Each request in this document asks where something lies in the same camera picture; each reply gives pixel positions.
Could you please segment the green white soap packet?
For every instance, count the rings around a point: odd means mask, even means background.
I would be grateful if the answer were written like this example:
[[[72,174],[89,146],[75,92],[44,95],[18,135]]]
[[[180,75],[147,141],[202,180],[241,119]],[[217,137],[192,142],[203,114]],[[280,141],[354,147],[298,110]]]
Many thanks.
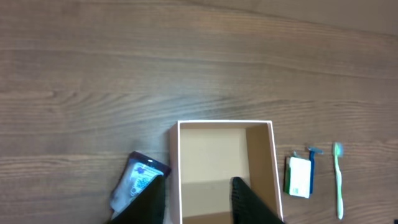
[[[284,192],[290,196],[310,198],[311,162],[296,152],[285,158]]]

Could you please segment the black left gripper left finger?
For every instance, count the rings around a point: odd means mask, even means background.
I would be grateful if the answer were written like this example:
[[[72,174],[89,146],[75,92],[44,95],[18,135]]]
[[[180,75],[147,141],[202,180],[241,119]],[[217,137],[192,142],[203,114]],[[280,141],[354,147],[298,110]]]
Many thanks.
[[[138,197],[108,224],[163,224],[165,177],[158,175]]]

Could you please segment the clear pump sanitizer bottle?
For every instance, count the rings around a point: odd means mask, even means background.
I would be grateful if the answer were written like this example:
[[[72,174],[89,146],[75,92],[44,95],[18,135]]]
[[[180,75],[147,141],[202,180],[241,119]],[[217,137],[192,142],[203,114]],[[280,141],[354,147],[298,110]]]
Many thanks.
[[[111,221],[114,221],[157,177],[167,178],[170,167],[140,152],[133,151],[129,155],[124,172],[113,190],[110,207],[113,210]]]

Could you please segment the green white toothbrush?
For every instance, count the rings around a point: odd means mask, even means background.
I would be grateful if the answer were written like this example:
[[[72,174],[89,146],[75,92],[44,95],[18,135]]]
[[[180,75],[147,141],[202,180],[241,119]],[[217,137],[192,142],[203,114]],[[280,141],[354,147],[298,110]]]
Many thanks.
[[[339,158],[343,155],[343,145],[340,142],[333,143],[333,163],[335,169],[335,180],[336,180],[336,212],[339,220],[343,219],[344,215],[344,203],[342,194],[342,183],[343,176],[341,173]]]

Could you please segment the blue disposable razor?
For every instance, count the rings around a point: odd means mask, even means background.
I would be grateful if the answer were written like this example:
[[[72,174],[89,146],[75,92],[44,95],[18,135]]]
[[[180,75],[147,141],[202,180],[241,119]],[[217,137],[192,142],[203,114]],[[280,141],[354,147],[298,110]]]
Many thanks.
[[[323,154],[323,151],[317,147],[308,146],[309,151],[309,160],[311,162],[311,169],[310,169],[310,195],[313,193],[313,184],[314,184],[314,176],[315,176],[315,155],[316,154]]]

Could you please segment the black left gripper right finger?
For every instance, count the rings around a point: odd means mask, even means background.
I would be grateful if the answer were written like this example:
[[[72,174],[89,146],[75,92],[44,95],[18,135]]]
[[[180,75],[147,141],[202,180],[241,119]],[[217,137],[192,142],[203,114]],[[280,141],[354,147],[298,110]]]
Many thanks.
[[[240,177],[231,179],[234,224],[284,224]]]

